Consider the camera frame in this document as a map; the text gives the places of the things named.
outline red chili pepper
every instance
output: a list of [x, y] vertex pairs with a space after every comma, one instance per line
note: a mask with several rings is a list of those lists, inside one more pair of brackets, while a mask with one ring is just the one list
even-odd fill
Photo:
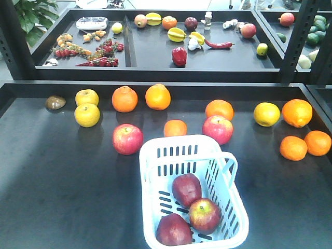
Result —
[[204, 41], [211, 48], [230, 48], [231, 46], [234, 45], [230, 41], [227, 41], [225, 43], [212, 43], [212, 42], [210, 42], [210, 41], [208, 41], [206, 39]]
[[172, 50], [172, 60], [177, 66], [185, 65], [187, 62], [187, 51], [183, 47], [174, 48]]

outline green fruit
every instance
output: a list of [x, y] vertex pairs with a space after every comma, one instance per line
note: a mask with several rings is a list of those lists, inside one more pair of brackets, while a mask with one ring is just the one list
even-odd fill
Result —
[[317, 21], [317, 20], [321, 20], [323, 21], [323, 23], [326, 25], [326, 18], [320, 15], [316, 15], [315, 18], [313, 19], [313, 22]]
[[319, 37], [319, 39], [320, 39], [320, 43], [324, 40], [324, 37], [325, 37], [325, 32], [323, 32], [323, 31], [320, 31], [320, 30], [318, 30], [318, 31], [316, 31], [315, 32], [315, 34]]
[[268, 49], [269, 47], [266, 43], [260, 43], [257, 46], [256, 52], [259, 56], [266, 56], [266, 54], [268, 53]]
[[316, 31], [318, 31], [318, 28], [316, 26], [311, 26], [309, 33], [315, 33]]
[[279, 37], [282, 43], [285, 43], [287, 41], [287, 38], [284, 34], [277, 32], [276, 35]]
[[319, 42], [320, 42], [320, 38], [318, 37], [318, 35], [316, 35], [314, 33], [308, 34], [307, 44], [309, 46], [315, 47]]
[[326, 26], [325, 23], [322, 20], [316, 20], [313, 23], [314, 26], [317, 27], [318, 30], [325, 32], [326, 31]]

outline lemon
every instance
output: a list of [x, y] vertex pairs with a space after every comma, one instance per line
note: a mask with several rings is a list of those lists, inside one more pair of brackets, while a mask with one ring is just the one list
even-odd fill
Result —
[[122, 24], [119, 22], [116, 22], [112, 25], [111, 30], [114, 34], [119, 34], [123, 30]]
[[275, 104], [262, 102], [255, 107], [254, 119], [260, 126], [270, 127], [277, 123], [279, 118], [280, 110]]
[[85, 103], [77, 106], [74, 115], [76, 122], [83, 127], [94, 126], [98, 123], [100, 118], [98, 107], [91, 103]]

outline red apple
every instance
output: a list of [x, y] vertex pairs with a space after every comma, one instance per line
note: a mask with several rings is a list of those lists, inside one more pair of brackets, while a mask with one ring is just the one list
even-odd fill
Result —
[[172, 182], [174, 198], [188, 209], [190, 205], [202, 197], [202, 187], [199, 179], [191, 173], [180, 175]]
[[233, 135], [233, 125], [225, 117], [214, 115], [205, 120], [202, 133], [212, 137], [219, 145], [226, 144]]
[[195, 201], [189, 209], [190, 224], [202, 234], [213, 233], [221, 217], [220, 208], [208, 198]]
[[163, 245], [186, 245], [192, 243], [189, 224], [178, 214], [172, 213], [161, 218], [156, 239]]
[[122, 155], [131, 155], [143, 145], [143, 132], [136, 126], [124, 123], [113, 131], [114, 149]]
[[278, 20], [281, 26], [289, 27], [294, 23], [295, 17], [292, 13], [285, 12], [278, 18]]
[[256, 26], [252, 23], [246, 23], [241, 28], [241, 35], [244, 38], [250, 39], [256, 34]]

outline red bell pepper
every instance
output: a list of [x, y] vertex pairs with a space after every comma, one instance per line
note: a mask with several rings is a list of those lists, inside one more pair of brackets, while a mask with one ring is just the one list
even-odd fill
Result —
[[172, 60], [177, 66], [184, 66], [187, 62], [187, 51], [183, 47], [172, 50]]

